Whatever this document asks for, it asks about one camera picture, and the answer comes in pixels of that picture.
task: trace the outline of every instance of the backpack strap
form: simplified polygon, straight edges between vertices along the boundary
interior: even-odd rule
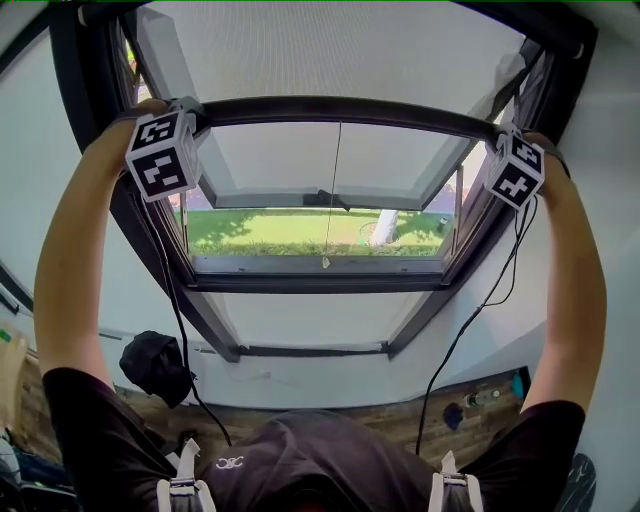
[[[484,512],[480,482],[473,475],[463,475],[457,472],[456,461],[451,451],[442,459],[442,472],[433,474],[428,512],[443,512],[446,510],[445,486],[466,487],[470,511]]]
[[[202,480],[196,481],[194,476],[195,456],[199,451],[196,442],[189,439],[182,449],[175,478],[158,481],[158,512],[216,512],[209,487]]]

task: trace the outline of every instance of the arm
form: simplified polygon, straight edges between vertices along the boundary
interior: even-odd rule
[[[145,102],[159,114],[163,102]],[[40,371],[67,367],[112,387],[98,336],[109,204],[135,121],[121,121],[85,151],[49,226],[36,272],[34,322]]]
[[[536,142],[531,135],[529,140]],[[607,291],[582,201],[562,164],[545,157],[543,197],[551,226],[547,334],[523,411],[552,400],[585,411],[595,387],[607,315]]]

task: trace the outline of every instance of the green lawn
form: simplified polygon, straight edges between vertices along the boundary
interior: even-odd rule
[[[446,234],[436,231],[441,215],[402,212],[396,240],[373,249],[366,242],[378,215],[375,210],[334,210],[328,253],[432,256]],[[314,209],[190,211],[189,248],[204,255],[322,255],[327,220],[326,210]]]

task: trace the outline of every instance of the black cable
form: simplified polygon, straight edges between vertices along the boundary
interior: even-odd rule
[[[327,251],[329,249],[329,230],[331,229],[331,213],[333,212],[333,198],[336,191],[336,176],[338,174],[338,156],[340,156],[340,141],[342,140],[342,122],[338,125],[338,144],[336,145],[336,160],[333,164],[333,182],[331,183],[331,199],[329,200],[329,218],[327,219],[327,235],[324,239],[324,254],[322,255],[323,261],[327,258]]]
[[[467,330],[469,325],[471,325],[471,323],[476,319],[476,317],[480,314],[480,312],[485,307],[502,304],[503,302],[505,302],[509,298],[509,296],[511,295],[511,292],[513,291],[513,288],[514,288],[514,285],[515,285],[515,267],[516,267],[515,259],[516,259],[517,254],[518,254],[518,248],[520,247],[520,244],[522,243],[522,240],[524,239],[525,235],[527,234],[527,231],[529,231],[529,228],[531,227],[531,224],[533,223],[533,219],[535,218],[536,213],[538,212],[538,198],[536,196],[534,196],[534,200],[535,200],[535,207],[534,207],[534,210],[533,210],[533,215],[531,216],[531,219],[527,223],[526,227],[524,226],[524,224],[527,221],[527,214],[529,213],[530,204],[527,204],[525,206],[525,208],[524,208],[524,215],[523,215],[523,218],[522,218],[522,223],[520,225],[520,231],[519,232],[518,232],[518,227],[517,227],[517,217],[518,216],[516,214],[516,226],[515,226],[516,241],[515,241],[515,243],[513,245],[513,249],[511,250],[511,253],[509,254],[509,257],[507,258],[506,263],[504,264],[504,266],[502,267],[502,270],[500,271],[500,274],[498,275],[498,279],[496,279],[495,284],[493,285],[493,287],[491,288],[491,290],[489,291],[489,293],[485,297],[485,299],[482,302],[482,304],[480,304],[480,306],[478,306],[476,308],[476,310],[471,314],[471,316],[469,316],[467,321],[464,324],[462,324],[462,327],[460,328],[460,330],[458,331],[458,334],[456,335],[456,337],[454,338],[453,342],[451,343],[451,346],[449,347],[449,350],[447,350],[447,353],[444,356],[444,359],[442,360],[442,363],[440,363],[440,366],[438,367],[436,372],[433,374],[433,377],[431,377],[431,380],[429,381],[429,385],[427,386],[427,392],[424,395],[424,402],[422,403],[422,412],[420,413],[420,424],[418,426],[418,439],[416,440],[416,455],[420,455],[420,445],[422,444],[422,434],[424,432],[424,423],[425,423],[426,416],[427,416],[427,401],[429,399],[429,393],[431,393],[431,388],[433,387],[434,382],[438,378],[438,375],[440,374],[440,372],[442,371],[444,366],[449,361],[449,358],[451,357],[451,354],[453,354],[453,351],[456,348],[456,345],[458,344],[458,341],[460,340],[460,338],[462,337],[464,332]],[[511,289],[509,290],[509,293],[507,293],[507,296],[502,301],[496,302],[496,303],[492,303],[492,304],[487,304],[489,302],[489,299],[493,295],[493,292],[495,292],[496,288],[500,284],[500,281],[502,280],[502,277],[504,276],[505,272],[509,268],[509,263],[511,263],[512,259],[514,259],[514,263],[513,263],[514,271],[513,271],[513,281],[511,283]]]
[[[147,227],[149,228],[149,233],[151,234],[151,238],[153,240],[153,245],[156,248],[156,252],[158,253],[158,257],[160,258],[160,266],[162,267],[162,274],[164,276],[165,284],[167,287],[167,293],[169,295],[169,300],[171,301],[171,306],[173,308],[173,312],[176,315],[176,319],[178,320],[178,326],[180,327],[180,335],[182,336],[182,358],[184,361],[184,367],[187,369],[189,374],[189,378],[191,379],[191,390],[193,391],[193,396],[196,401],[200,404],[200,406],[207,411],[207,414],[211,417],[213,421],[218,424],[220,430],[222,431],[222,435],[224,436],[225,441],[228,446],[232,446],[231,438],[229,437],[229,433],[227,429],[224,427],[222,422],[216,417],[211,409],[207,407],[200,395],[198,394],[198,390],[196,389],[195,382],[193,381],[193,374],[191,373],[191,368],[189,367],[189,350],[187,343],[187,332],[185,331],[184,324],[182,323],[182,315],[180,314],[180,308],[178,307],[178,299],[176,298],[176,291],[173,287],[173,280],[171,279],[171,273],[169,272],[169,259],[167,258],[167,252],[164,249],[164,245],[162,244],[162,239],[160,238],[160,234],[155,227],[151,219],[151,215],[149,215],[149,210],[147,209],[147,204],[141,196],[136,195],[139,202],[140,210],[144,213],[147,220]]]
[[[525,207],[525,212],[524,212],[524,218],[522,219],[522,225],[520,226],[520,232],[518,233],[518,214],[516,212],[516,222],[513,224],[513,227],[515,229],[516,232],[516,240],[517,240],[517,245],[515,247],[515,253],[513,256],[513,276],[511,277],[511,288],[509,288],[509,292],[507,293],[507,295],[505,296],[504,299],[502,299],[499,302],[491,302],[490,304],[487,304],[485,307],[489,307],[489,306],[499,306],[500,304],[504,304],[505,302],[507,302],[507,299],[509,297],[511,297],[511,293],[513,292],[513,289],[515,288],[516,285],[516,265],[518,263],[518,249],[520,248],[520,244],[522,243],[522,240],[524,240],[524,235],[527,234],[527,231],[529,231],[529,228],[531,227],[531,224],[533,223],[533,219],[536,218],[536,213],[538,213],[538,197],[534,196],[534,200],[535,200],[535,205],[533,207],[533,215],[531,216],[531,219],[529,219],[529,222],[527,224],[527,227],[524,229],[524,232],[522,231],[522,227],[526,221],[527,218],[527,213],[528,213],[528,206]]]

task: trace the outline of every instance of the black cap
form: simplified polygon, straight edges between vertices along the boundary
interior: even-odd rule
[[[169,407],[182,402],[191,389],[192,376],[182,364],[177,340],[155,331],[138,334],[120,358],[127,378],[148,395],[158,395]]]

